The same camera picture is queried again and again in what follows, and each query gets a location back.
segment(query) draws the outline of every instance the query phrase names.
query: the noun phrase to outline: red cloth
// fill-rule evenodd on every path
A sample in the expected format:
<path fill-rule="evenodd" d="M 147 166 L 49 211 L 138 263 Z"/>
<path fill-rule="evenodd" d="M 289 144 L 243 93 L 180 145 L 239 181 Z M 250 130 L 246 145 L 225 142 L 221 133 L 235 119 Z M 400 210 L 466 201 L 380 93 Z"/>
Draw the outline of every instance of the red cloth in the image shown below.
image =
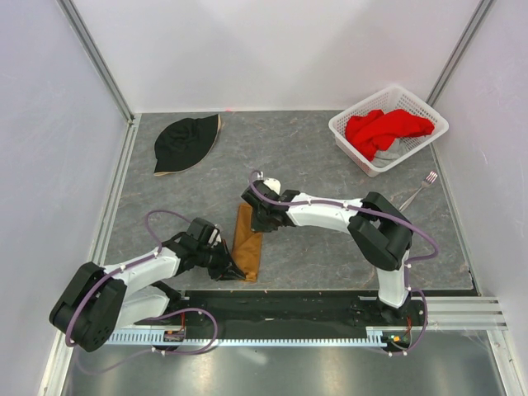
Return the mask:
<path fill-rule="evenodd" d="M 386 151 L 398 138 L 431 134 L 435 126 L 427 118 L 398 109 L 384 114 L 373 110 L 365 117 L 354 115 L 346 124 L 345 137 L 366 159 L 372 161 L 378 150 Z"/>

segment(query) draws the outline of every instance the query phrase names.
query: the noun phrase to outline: hat brim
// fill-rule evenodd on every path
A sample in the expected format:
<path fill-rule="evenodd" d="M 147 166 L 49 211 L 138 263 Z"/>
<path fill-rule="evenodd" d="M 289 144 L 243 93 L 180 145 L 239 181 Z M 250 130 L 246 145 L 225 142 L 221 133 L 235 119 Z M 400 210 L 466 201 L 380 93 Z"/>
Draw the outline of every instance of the hat brim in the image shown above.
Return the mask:
<path fill-rule="evenodd" d="M 220 114 L 196 120 L 200 130 L 200 143 L 194 144 L 184 155 L 159 158 L 154 176 L 186 171 L 200 163 L 215 146 L 221 126 Z"/>

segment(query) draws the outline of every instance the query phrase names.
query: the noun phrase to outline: black bucket hat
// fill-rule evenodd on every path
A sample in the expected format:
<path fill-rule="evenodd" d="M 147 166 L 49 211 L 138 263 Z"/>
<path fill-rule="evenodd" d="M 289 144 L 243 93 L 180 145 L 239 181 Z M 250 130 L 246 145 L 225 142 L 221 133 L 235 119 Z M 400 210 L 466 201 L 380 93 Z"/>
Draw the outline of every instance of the black bucket hat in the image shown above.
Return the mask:
<path fill-rule="evenodd" d="M 213 148 L 219 131 L 219 114 L 196 120 L 185 118 L 170 124 L 154 144 L 158 160 L 154 176 L 194 167 Z"/>

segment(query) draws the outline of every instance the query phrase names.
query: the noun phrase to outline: metal fork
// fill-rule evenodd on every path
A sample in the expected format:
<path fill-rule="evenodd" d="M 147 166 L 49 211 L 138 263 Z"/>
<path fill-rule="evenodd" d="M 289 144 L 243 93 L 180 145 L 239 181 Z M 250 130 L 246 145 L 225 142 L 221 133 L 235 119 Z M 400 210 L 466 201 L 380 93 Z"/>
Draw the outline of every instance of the metal fork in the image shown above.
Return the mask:
<path fill-rule="evenodd" d="M 436 178 L 438 177 L 438 175 L 436 174 L 435 171 L 431 171 L 431 173 L 429 173 L 429 175 L 422 180 L 422 186 L 420 188 L 417 189 L 417 191 L 412 194 L 411 196 L 408 197 L 408 199 L 403 202 L 403 204 L 399 207 L 399 211 L 404 211 L 407 209 L 407 207 L 409 205 L 411 205 L 411 202 L 414 201 L 414 198 L 416 198 L 416 196 L 418 195 L 418 193 L 423 190 L 424 188 L 428 188 L 429 186 L 431 186 L 432 183 L 435 182 Z"/>

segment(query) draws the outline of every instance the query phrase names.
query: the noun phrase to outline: metal floor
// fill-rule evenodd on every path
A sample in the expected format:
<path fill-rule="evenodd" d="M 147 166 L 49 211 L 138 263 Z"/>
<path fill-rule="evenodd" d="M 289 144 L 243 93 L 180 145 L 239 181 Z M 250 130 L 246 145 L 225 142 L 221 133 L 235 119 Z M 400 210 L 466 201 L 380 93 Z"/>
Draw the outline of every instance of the metal floor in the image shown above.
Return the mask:
<path fill-rule="evenodd" d="M 350 347 L 224 346 L 199 356 L 147 354 L 97 376 L 70 370 L 75 396 L 500 396 L 485 332 L 427 332 L 406 357 Z M 104 346 L 80 362 L 100 370 L 144 346 Z"/>

